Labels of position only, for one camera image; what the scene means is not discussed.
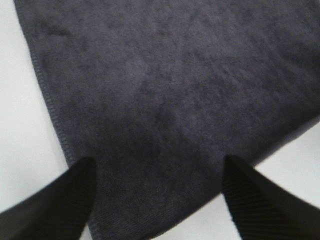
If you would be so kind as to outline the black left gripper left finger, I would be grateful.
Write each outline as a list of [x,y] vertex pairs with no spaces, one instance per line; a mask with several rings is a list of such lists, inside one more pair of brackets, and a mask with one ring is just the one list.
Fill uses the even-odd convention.
[[78,240],[97,190],[92,157],[75,162],[59,178],[0,214],[2,240]]

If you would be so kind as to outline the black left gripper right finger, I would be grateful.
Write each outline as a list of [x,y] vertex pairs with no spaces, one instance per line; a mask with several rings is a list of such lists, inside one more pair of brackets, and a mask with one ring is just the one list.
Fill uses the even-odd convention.
[[320,210],[227,155],[222,193],[243,240],[318,240]]

